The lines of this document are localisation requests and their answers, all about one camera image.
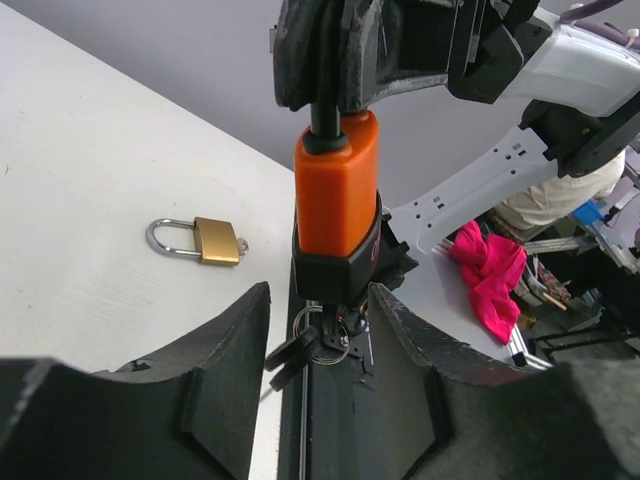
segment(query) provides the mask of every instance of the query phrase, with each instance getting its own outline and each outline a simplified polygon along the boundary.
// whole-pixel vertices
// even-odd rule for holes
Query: key ring
[[[323,309],[321,305],[307,305],[302,310],[300,310],[298,314],[295,316],[295,318],[293,319],[293,324],[292,324],[293,336],[298,338],[298,336],[300,335],[300,320],[302,320],[302,317],[304,315],[306,315],[307,313],[322,313],[322,311]],[[349,348],[351,347],[351,334],[349,333],[349,328],[347,327],[347,324],[341,318],[338,319],[338,327],[343,333],[342,338],[345,339],[344,352],[342,352],[339,356],[335,358],[314,357],[313,363],[329,367],[332,365],[337,365],[342,360],[347,358],[347,356],[349,355]]]

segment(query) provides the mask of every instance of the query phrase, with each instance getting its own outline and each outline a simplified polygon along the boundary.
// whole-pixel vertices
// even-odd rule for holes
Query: orange lock body
[[[378,121],[373,112],[343,117],[348,143],[312,155],[302,136],[294,153],[296,213],[302,253],[348,257],[366,237],[376,214]]]

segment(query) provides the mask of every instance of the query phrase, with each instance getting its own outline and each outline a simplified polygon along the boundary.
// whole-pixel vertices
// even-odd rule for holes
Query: gray wall
[[[54,33],[286,166],[307,123],[273,100],[268,30],[280,0],[1,0]],[[545,0],[559,12],[572,0]],[[637,26],[640,2],[607,19]],[[380,189],[396,206],[448,178],[517,123],[526,102],[462,102],[444,87],[374,106]]]

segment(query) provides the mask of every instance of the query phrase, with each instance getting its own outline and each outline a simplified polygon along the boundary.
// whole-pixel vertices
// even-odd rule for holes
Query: floor
[[[525,340],[530,338],[541,337],[543,335],[551,335],[563,333],[576,326],[577,321],[572,319],[567,313],[560,311],[551,305],[543,305],[535,311],[536,322],[529,328],[522,331]],[[591,333],[572,337],[571,342],[590,340],[600,338],[600,334]],[[541,348],[538,348],[536,355],[544,360],[548,359]],[[584,360],[632,360],[639,359],[638,352],[625,343],[605,343],[599,345],[590,345],[585,347],[577,347],[569,350],[555,352],[553,359],[556,362],[571,362]]]

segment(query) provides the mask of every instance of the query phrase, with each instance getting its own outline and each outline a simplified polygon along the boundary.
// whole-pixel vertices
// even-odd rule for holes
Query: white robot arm
[[[536,102],[525,111],[521,125],[491,150],[432,191],[393,210],[392,226],[412,249],[429,252],[499,202],[555,175],[588,173],[589,164],[604,163],[594,162],[595,157],[613,158],[640,132],[636,32],[629,32],[628,38],[617,32],[626,40],[621,45],[624,40],[605,38],[602,29],[590,31],[593,24],[565,23],[542,8],[529,23],[551,33],[500,98]],[[542,117],[535,110],[541,107],[547,119],[539,122]],[[588,139],[590,132],[576,131],[572,122],[582,122],[585,129],[593,124],[606,133],[596,143]],[[563,155],[563,148],[576,146],[578,157]]]

